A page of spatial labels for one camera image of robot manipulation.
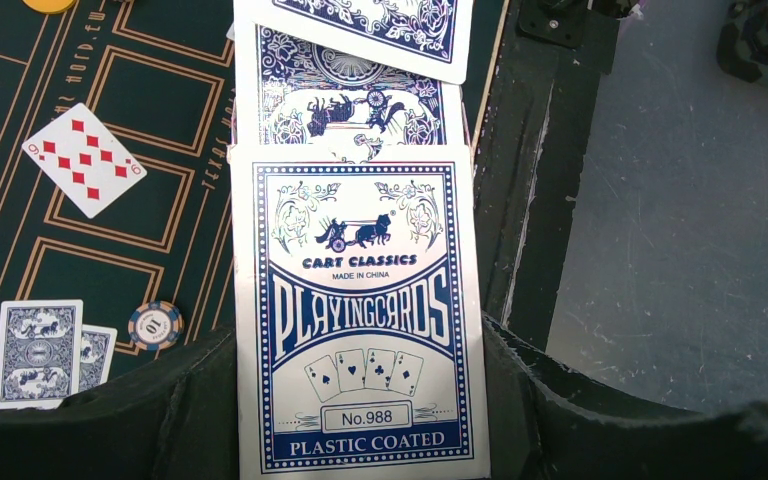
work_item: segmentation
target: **chariot illustration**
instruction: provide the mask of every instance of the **chariot illustration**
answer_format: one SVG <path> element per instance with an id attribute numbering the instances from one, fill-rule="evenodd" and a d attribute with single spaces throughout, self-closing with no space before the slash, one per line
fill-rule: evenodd
<path id="1" fill-rule="evenodd" d="M 325 248 L 330 248 L 334 253 L 342 253 L 346 247 L 352 245 L 366 248 L 364 242 L 374 245 L 376 240 L 379 245 L 384 245 L 390 240 L 390 234 L 387 233 L 389 225 L 390 216 L 386 213 L 379 215 L 375 220 L 340 222 L 332 219 L 331 223 L 325 227 L 325 233 L 316 237 L 316 243 L 325 243 Z M 346 229 L 350 226 L 359 228 L 355 231 L 354 240 L 347 241 Z"/>

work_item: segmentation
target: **box of playing cards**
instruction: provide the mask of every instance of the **box of playing cards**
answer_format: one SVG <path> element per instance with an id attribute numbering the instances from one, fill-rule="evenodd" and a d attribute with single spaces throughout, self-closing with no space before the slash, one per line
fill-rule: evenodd
<path id="1" fill-rule="evenodd" d="M 242 477 L 489 476 L 468 147 L 229 161 Z"/>

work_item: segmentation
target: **green felt table surface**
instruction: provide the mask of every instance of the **green felt table surface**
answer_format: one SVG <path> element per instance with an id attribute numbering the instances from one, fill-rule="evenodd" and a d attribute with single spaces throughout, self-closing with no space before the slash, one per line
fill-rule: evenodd
<path id="1" fill-rule="evenodd" d="M 475 9 L 464 86 L 474 127 L 502 0 Z M 152 300 L 185 319 L 172 348 L 234 322 L 230 0 L 77 0 L 42 15 L 0 1 L 0 304 L 84 301 L 83 323 L 119 331 L 110 378 L 163 352 L 135 348 L 127 321 Z M 89 220 L 21 150 L 83 102 L 148 175 Z"/>

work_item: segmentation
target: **poker chip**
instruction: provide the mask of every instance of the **poker chip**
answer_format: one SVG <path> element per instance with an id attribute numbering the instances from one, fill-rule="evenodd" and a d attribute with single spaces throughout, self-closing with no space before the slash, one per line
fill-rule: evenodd
<path id="1" fill-rule="evenodd" d="M 54 15 L 69 10 L 76 0 L 23 0 L 25 5 L 39 13 Z"/>
<path id="2" fill-rule="evenodd" d="M 141 350 L 171 347 L 184 330 L 184 319 L 175 305 L 156 301 L 138 308 L 128 321 L 128 334 Z"/>

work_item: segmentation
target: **gray floor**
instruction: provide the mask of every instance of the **gray floor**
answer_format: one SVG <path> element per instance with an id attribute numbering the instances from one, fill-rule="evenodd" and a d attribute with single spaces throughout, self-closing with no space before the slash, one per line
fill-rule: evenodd
<path id="1" fill-rule="evenodd" d="M 649 0 L 601 86 L 548 353 L 665 404 L 768 398 L 768 91 L 728 0 Z"/>

